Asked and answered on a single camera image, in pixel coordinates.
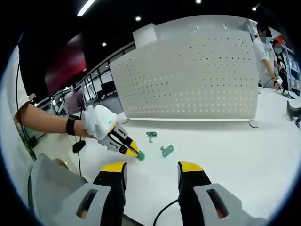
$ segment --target green object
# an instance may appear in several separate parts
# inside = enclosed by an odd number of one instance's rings
[[[152,143],[151,139],[157,136],[156,132],[146,132],[146,135],[150,138],[150,143]]]
[[[162,156],[165,158],[167,157],[171,152],[174,151],[174,146],[170,145],[167,148],[164,148],[164,146],[162,146],[161,148],[162,151]]]
[[[142,151],[139,151],[137,159],[139,159],[140,161],[142,161],[144,158],[145,158],[145,154]]]

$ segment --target white glove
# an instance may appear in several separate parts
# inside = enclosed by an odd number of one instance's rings
[[[115,127],[117,115],[105,106],[90,105],[82,115],[82,123],[89,135],[97,140],[103,140]]]

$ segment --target person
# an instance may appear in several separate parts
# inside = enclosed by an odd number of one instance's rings
[[[286,65],[283,57],[283,48],[280,42],[278,42],[276,39],[273,40],[273,49],[276,54],[277,63],[281,66],[280,69],[278,69],[279,76],[282,79],[281,86],[284,90],[288,90],[288,83],[287,83],[287,72],[286,72]]]
[[[274,67],[281,68],[276,62],[276,56],[270,41],[272,35],[269,27],[264,22],[257,23],[258,37],[254,40],[254,50],[259,70],[259,83],[263,88],[280,90],[281,85],[274,74]]]
[[[14,119],[23,126],[40,132],[66,133],[68,118],[48,114],[29,103],[19,69],[18,46],[10,55],[2,77],[0,105],[0,142],[5,167],[18,195],[28,206],[27,187],[33,159],[19,136]],[[77,136],[90,137],[81,120],[74,122],[73,129]],[[60,159],[54,161],[64,165]]]

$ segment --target green plastic hook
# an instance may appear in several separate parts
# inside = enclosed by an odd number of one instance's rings
[[[151,138],[156,137],[157,133],[156,132],[146,132],[146,135],[150,138],[150,143],[152,143]]]
[[[164,146],[162,146],[161,148],[162,151],[162,156],[165,158],[167,157],[171,152],[174,151],[174,146],[170,145],[167,148],[164,148]]]

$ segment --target black wristband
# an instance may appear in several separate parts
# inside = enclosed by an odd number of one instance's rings
[[[67,134],[75,136],[74,123],[75,123],[76,120],[79,120],[78,116],[69,115],[69,118],[68,118],[67,123],[66,123],[66,133]]]

